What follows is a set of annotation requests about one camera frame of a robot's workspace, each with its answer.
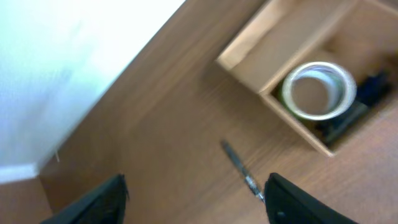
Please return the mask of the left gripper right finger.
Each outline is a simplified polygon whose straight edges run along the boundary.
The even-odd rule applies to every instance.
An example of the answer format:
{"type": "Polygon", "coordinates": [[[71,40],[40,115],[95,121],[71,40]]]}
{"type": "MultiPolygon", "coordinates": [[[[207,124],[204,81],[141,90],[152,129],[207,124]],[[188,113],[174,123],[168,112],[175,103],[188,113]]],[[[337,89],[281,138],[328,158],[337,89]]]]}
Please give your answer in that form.
{"type": "Polygon", "coordinates": [[[276,172],[270,174],[264,195],[270,223],[355,224],[276,172]]]}

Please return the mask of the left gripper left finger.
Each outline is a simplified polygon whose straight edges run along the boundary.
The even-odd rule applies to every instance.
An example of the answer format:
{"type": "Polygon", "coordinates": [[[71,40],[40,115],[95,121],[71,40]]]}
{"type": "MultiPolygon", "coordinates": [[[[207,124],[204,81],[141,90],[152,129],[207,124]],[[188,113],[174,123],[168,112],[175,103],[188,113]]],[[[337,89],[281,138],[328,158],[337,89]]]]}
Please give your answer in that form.
{"type": "Polygon", "coordinates": [[[118,174],[42,224],[123,224],[128,200],[125,176],[118,174]]]}

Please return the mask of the dark grey pen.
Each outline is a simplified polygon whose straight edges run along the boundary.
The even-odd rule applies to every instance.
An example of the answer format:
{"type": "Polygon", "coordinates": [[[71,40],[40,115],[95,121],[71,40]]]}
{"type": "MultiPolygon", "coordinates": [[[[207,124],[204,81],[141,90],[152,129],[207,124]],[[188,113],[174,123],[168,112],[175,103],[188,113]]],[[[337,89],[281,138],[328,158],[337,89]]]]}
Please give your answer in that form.
{"type": "Polygon", "coordinates": [[[221,140],[220,144],[226,155],[229,157],[230,161],[241,174],[241,177],[243,178],[245,184],[248,186],[252,194],[257,197],[262,203],[265,203],[266,200],[264,193],[262,192],[261,186],[256,182],[252,174],[246,169],[241,159],[236,154],[235,150],[232,148],[229,142],[226,140],[221,140]]]}

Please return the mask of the black slim pen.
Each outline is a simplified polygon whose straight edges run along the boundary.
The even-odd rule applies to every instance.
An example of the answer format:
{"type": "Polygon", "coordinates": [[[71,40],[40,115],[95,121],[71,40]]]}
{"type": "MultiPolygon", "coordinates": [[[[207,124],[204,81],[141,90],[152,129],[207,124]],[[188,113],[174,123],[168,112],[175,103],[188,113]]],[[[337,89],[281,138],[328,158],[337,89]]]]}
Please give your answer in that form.
{"type": "Polygon", "coordinates": [[[319,121],[315,125],[315,129],[321,132],[322,142],[329,146],[368,111],[368,105],[360,101],[354,101],[341,115],[332,119],[319,121]]]}

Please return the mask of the white masking tape roll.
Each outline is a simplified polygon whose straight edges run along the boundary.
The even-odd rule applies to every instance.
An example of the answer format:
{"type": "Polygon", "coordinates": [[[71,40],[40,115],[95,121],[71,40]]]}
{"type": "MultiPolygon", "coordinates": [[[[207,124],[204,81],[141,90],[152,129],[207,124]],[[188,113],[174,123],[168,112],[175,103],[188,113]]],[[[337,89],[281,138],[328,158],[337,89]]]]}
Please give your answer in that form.
{"type": "Polygon", "coordinates": [[[308,62],[285,78],[281,95],[299,118],[323,121],[344,113],[354,102],[357,84],[350,72],[336,63],[308,62]]]}

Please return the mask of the cardboard box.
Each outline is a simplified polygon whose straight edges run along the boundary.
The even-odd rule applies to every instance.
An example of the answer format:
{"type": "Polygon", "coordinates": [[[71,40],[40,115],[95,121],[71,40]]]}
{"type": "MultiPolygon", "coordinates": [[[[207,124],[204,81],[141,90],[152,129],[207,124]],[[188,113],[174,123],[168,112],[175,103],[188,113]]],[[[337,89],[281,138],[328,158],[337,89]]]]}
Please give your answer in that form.
{"type": "Polygon", "coordinates": [[[353,128],[380,110],[397,86],[397,2],[267,1],[217,58],[320,153],[332,157],[353,128]],[[308,62],[331,62],[352,74],[354,101],[369,111],[329,146],[319,121],[297,117],[282,100],[286,76],[308,62]]]}

